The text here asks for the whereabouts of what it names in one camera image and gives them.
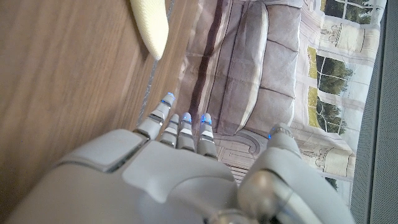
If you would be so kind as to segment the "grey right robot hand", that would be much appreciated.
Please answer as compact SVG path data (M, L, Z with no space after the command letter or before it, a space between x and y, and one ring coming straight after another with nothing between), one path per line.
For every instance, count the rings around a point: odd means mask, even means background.
M336 190L302 159L290 129L237 183L216 156L211 116L193 140L168 93L133 131L110 131L61 158L8 223L353 223Z

